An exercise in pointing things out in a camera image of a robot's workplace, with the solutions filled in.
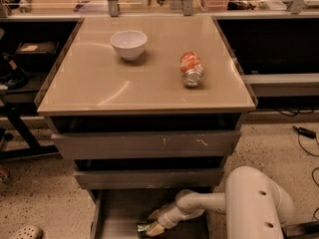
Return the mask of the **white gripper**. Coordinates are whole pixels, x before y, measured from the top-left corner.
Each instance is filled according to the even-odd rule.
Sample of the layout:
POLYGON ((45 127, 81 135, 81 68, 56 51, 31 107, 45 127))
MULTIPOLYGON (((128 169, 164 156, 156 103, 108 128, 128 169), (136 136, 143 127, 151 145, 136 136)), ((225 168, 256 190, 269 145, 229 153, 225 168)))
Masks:
POLYGON ((154 210, 148 221, 157 221, 149 225, 147 235, 155 237, 164 233, 164 229, 171 229, 181 220, 179 209, 174 204, 164 205, 161 209, 154 210))

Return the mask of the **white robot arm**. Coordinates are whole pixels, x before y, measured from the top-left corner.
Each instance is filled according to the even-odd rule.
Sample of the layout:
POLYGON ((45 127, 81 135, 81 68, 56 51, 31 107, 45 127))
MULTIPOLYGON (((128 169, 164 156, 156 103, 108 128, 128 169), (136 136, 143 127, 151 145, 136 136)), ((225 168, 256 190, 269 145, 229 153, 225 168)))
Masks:
POLYGON ((228 175, 222 193, 180 191, 173 202, 149 216, 146 234, 158 236, 205 211, 225 215, 228 239, 284 239, 282 228, 292 222, 294 204, 263 172, 240 166, 228 175))

